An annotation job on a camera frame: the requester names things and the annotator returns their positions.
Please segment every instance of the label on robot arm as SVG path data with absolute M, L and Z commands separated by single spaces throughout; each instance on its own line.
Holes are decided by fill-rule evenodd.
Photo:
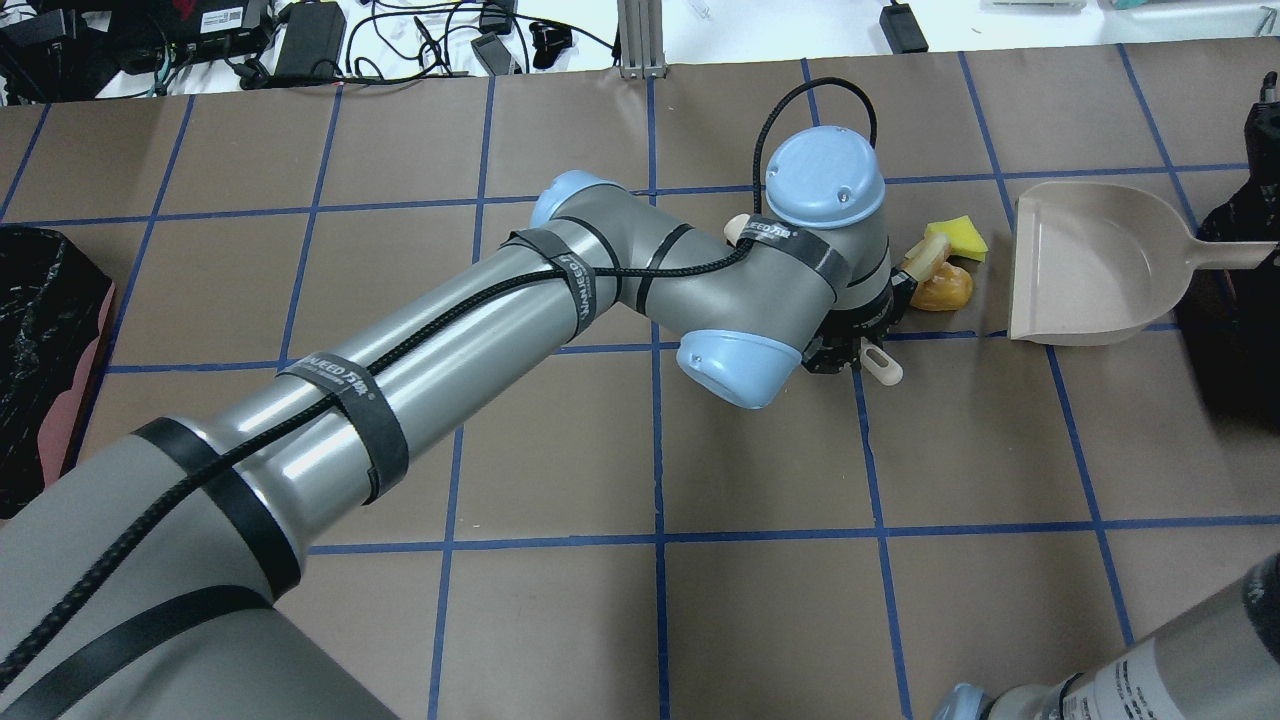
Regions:
M 244 19 L 243 8 L 230 8 L 227 10 L 210 10 L 200 15 L 200 33 L 219 32 L 224 29 L 239 29 Z
M 1187 720 L 1156 667 L 1148 639 L 1062 698 L 1062 720 Z

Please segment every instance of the light blue joint cap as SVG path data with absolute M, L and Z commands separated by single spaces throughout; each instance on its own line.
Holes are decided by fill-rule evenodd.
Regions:
M 735 331 L 694 331 L 680 338 L 676 360 L 685 373 L 724 400 L 759 410 L 800 364 L 800 351 L 776 340 Z
M 558 178 L 552 181 L 550 187 L 544 190 L 543 193 L 538 196 L 538 202 L 534 204 L 534 214 L 529 218 L 529 224 L 535 228 L 545 224 L 547 220 L 556 217 L 559 206 L 563 205 L 566 200 L 589 187 L 595 187 L 598 184 L 622 187 L 616 182 L 598 178 L 586 170 L 570 170 L 567 173 L 562 173 Z
M 792 135 L 769 158 L 764 192 L 783 220 L 832 229 L 878 210 L 884 202 L 884 178 L 865 137 L 822 126 Z
M 982 717 L 982 688 L 960 683 L 947 696 L 933 720 L 978 720 Z

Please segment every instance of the electronic device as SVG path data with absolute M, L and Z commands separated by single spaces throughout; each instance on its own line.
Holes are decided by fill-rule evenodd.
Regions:
M 338 51 L 347 32 L 347 18 L 337 3 L 293 3 L 280 10 L 284 40 L 275 60 L 275 77 L 298 79 L 294 85 L 329 82 L 338 72 Z
M 115 76 L 105 35 L 76 10 L 55 9 L 0 28 L 0 74 L 10 104 L 96 96 Z
M 515 76 L 524 72 L 502 40 L 492 32 L 472 40 L 471 49 L 475 50 L 476 59 L 484 65 L 485 72 L 492 76 Z
M 480 10 L 480 32 L 507 35 L 516 24 L 516 0 L 493 0 Z
M 111 13 L 108 41 L 120 69 L 142 74 L 165 45 L 178 65 L 259 53 L 274 32 L 268 0 L 143 0 Z
M 928 53 L 929 44 L 915 22 L 915 13 L 906 3 L 893 3 L 881 9 L 881 29 L 895 55 L 904 53 Z

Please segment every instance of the power adapter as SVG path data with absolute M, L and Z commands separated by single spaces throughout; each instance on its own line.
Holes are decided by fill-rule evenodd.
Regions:
M 516 24 L 516 0 L 492 0 L 480 10 L 480 32 L 507 35 Z
M 904 53 L 925 53 L 929 44 L 920 32 L 920 23 L 915 22 L 915 13 L 906 3 L 893 3 L 881 10 L 881 29 L 884 31 L 884 40 L 895 55 Z
M 275 60 L 275 74 L 291 78 L 292 85 L 332 82 L 347 32 L 342 8 L 337 3 L 292 3 L 280 10 L 280 20 L 284 22 L 284 42 Z

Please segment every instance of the yellow sponge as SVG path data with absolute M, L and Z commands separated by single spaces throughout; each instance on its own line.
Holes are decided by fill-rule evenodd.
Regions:
M 987 241 L 978 234 L 978 228 L 973 227 L 969 215 L 959 217 L 942 223 L 929 223 L 924 225 L 924 234 L 933 232 L 946 233 L 951 241 L 951 254 L 982 263 L 987 259 Z

